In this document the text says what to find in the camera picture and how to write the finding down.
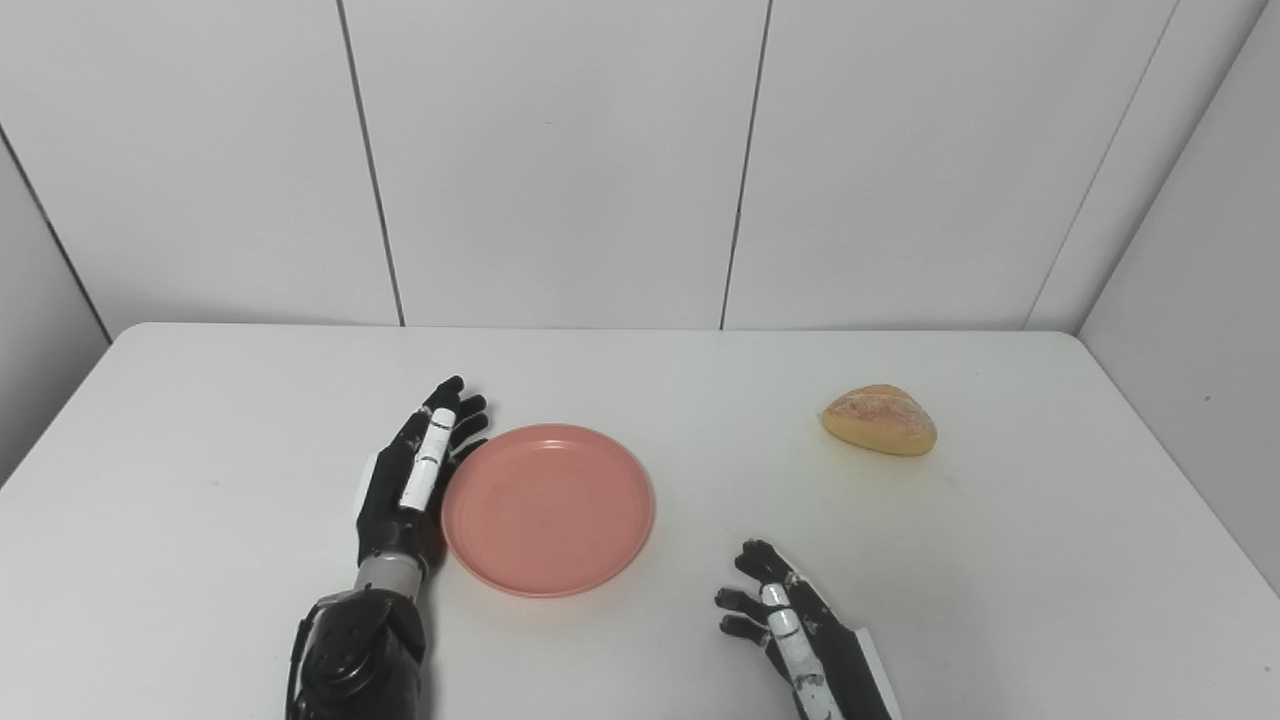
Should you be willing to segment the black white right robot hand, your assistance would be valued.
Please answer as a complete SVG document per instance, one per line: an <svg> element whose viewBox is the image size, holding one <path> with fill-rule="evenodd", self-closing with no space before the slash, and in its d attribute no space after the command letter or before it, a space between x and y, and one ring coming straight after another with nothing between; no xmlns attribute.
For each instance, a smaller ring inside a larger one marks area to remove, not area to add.
<svg viewBox="0 0 1280 720"><path fill-rule="evenodd" d="M842 623L813 583L764 539L742 543L733 565L753 593L722 587L719 629L762 648L790 687L801 719L900 719L900 705L868 629Z"/></svg>

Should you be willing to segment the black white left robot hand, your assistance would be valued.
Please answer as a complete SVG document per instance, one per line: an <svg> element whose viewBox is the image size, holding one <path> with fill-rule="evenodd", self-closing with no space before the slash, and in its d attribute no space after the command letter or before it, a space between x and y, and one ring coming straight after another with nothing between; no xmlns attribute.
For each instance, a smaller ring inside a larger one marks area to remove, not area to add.
<svg viewBox="0 0 1280 720"><path fill-rule="evenodd" d="M415 455L428 434L429 421L439 409L454 413L456 424L443 455L442 468L424 510L401 506ZM445 557L442 505L454 473L486 441L483 433L490 418L484 395L466 389L465 379L453 375L442 382L394 438L378 454L367 491L356 519L358 561L376 553L403 553L419 561L428 575Z"/></svg>

